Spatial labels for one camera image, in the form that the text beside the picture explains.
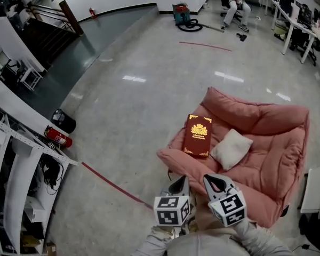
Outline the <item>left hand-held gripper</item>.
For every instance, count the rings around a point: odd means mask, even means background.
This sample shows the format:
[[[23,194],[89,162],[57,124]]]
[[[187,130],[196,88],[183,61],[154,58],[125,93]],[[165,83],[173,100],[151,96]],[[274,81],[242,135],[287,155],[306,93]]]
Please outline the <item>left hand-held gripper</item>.
[[[157,226],[181,227],[191,213],[190,186],[186,175],[180,176],[165,186],[161,195],[155,197],[154,215]]]

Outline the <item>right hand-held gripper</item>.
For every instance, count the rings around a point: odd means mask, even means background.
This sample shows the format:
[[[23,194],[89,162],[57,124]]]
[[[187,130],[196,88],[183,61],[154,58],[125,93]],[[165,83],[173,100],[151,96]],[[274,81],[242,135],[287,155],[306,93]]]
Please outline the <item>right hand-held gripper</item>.
[[[231,194],[227,194],[231,189],[236,189],[236,185],[231,178],[222,174],[205,174],[203,183],[210,199],[208,207],[213,216],[224,227],[230,227],[247,217],[247,207],[243,193],[234,190]],[[218,194],[227,195],[222,199],[218,199]]]

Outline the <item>thick red book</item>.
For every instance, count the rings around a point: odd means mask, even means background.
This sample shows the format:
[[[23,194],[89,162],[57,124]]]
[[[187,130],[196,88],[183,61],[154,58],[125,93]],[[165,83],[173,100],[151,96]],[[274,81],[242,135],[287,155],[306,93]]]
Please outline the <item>thick red book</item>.
[[[191,156],[207,158],[210,154],[212,119],[189,114],[182,151]]]

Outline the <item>pink cushioned chair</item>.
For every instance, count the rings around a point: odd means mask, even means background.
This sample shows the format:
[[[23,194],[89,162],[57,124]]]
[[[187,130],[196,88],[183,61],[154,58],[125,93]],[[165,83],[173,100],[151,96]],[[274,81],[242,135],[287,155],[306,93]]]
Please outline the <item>pink cushioned chair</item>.
[[[303,175],[309,136],[309,110],[294,105],[248,102],[209,87],[194,111],[212,121],[211,147],[230,130],[252,140],[248,153],[225,170],[211,156],[191,156],[185,151],[183,127],[157,152],[178,175],[186,175],[193,192],[207,198],[203,176],[219,173],[230,177],[243,192],[247,214],[265,228],[272,227],[289,205]]]

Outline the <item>person's left forearm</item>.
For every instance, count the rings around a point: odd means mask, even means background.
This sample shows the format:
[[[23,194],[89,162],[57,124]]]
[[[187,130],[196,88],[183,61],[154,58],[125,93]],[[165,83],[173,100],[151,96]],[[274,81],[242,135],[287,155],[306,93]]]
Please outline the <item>person's left forearm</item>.
[[[172,227],[153,226],[144,242],[130,256],[165,256],[172,240]]]

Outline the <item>person's right forearm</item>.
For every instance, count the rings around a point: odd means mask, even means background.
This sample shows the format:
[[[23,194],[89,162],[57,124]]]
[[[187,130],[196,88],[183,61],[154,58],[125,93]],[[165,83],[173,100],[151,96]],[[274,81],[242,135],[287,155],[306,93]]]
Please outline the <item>person's right forearm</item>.
[[[240,243],[251,256],[294,256],[294,253],[270,231],[248,218],[237,223],[234,230]]]

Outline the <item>cream pillow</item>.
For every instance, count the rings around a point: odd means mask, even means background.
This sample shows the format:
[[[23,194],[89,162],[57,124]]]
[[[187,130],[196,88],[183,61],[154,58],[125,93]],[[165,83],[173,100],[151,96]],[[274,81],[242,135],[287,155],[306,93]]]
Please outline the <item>cream pillow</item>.
[[[246,156],[252,144],[253,140],[231,129],[210,154],[225,171],[228,171]]]

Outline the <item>person's torso clothing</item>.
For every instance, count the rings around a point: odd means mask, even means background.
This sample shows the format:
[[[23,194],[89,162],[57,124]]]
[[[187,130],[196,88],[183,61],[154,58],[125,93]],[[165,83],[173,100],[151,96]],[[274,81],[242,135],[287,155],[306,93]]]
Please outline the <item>person's torso clothing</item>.
[[[217,230],[198,231],[175,238],[167,245],[166,251],[167,256],[249,256],[231,234]]]

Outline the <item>black bag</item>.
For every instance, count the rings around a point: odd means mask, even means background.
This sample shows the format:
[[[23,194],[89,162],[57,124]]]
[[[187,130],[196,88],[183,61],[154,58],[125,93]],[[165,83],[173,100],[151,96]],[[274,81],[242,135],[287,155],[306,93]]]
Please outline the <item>black bag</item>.
[[[302,214],[299,219],[299,229],[300,234],[305,235],[307,240],[320,250],[320,219],[318,214]]]

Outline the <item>large red fire extinguisher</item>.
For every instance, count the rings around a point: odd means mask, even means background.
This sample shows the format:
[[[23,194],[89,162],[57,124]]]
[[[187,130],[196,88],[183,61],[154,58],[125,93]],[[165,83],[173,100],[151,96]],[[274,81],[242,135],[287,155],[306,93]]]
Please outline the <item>large red fire extinguisher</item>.
[[[67,137],[66,135],[60,133],[56,129],[51,126],[47,126],[44,135],[49,138],[50,140],[56,142],[57,144],[69,148],[72,146],[73,141],[71,138]]]

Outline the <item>black mesh waste bin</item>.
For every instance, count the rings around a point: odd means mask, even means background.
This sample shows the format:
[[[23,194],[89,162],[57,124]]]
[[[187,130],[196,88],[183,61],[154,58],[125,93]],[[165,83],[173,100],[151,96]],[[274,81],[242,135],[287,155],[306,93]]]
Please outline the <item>black mesh waste bin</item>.
[[[57,109],[53,113],[51,122],[68,134],[72,133],[77,125],[76,121],[68,116],[62,109]]]

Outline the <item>white metal shelf rack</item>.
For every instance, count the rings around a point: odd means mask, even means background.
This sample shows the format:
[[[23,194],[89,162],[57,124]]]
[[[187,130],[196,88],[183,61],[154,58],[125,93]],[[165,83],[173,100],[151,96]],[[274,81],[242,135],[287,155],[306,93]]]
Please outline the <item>white metal shelf rack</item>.
[[[56,197],[77,164],[0,108],[0,256],[46,256]]]

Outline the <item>green and red vacuum cleaner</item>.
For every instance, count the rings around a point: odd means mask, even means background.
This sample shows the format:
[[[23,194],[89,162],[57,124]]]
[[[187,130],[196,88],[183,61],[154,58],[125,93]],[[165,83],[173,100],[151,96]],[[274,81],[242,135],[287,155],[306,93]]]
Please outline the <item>green and red vacuum cleaner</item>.
[[[184,25],[190,21],[190,11],[186,3],[172,5],[176,25]]]

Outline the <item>long white office desk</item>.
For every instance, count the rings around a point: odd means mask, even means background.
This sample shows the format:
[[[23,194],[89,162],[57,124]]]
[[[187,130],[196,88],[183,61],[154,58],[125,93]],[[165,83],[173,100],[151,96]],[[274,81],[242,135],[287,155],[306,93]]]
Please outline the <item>long white office desk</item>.
[[[275,7],[275,14],[274,14],[274,18],[271,24],[271,29],[274,30],[275,28],[275,24],[276,24],[276,19],[277,19],[277,12],[280,11],[280,14],[283,15],[283,17],[290,23],[289,26],[289,30],[287,33],[287,37],[286,40],[284,42],[284,47],[282,49],[282,55],[285,55],[287,52],[287,49],[289,47],[290,41],[291,41],[291,36],[293,33],[294,28],[298,28],[300,29],[302,32],[306,33],[309,35],[309,43],[304,51],[304,53],[302,54],[302,57],[300,59],[301,64],[304,64],[307,56],[309,55],[309,52],[311,50],[311,47],[314,43],[314,40],[317,39],[317,35],[311,30],[306,28],[303,24],[298,23],[296,19],[292,19],[291,17],[289,17],[288,14],[286,14],[284,12],[284,10],[280,7],[279,2],[276,2],[275,0],[260,0],[260,4],[263,3],[263,1],[265,1],[265,15],[267,15],[267,11],[268,11],[268,5],[269,2],[272,3],[272,5]]]

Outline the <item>small white side table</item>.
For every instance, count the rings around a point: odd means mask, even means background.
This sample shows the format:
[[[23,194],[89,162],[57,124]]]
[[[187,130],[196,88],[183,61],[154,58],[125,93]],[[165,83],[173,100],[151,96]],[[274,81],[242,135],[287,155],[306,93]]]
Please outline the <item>small white side table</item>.
[[[41,74],[33,67],[29,67],[23,72],[20,78],[20,83],[22,83],[28,90],[34,92],[36,85],[41,79]]]

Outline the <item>dark wooden staircase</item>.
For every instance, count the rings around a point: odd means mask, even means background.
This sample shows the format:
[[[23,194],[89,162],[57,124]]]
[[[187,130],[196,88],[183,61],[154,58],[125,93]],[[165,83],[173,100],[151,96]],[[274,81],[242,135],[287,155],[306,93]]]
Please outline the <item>dark wooden staircase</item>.
[[[15,1],[7,6],[6,13],[27,14],[18,35],[45,69],[49,69],[54,60],[84,34],[65,0],[59,3],[58,9]]]

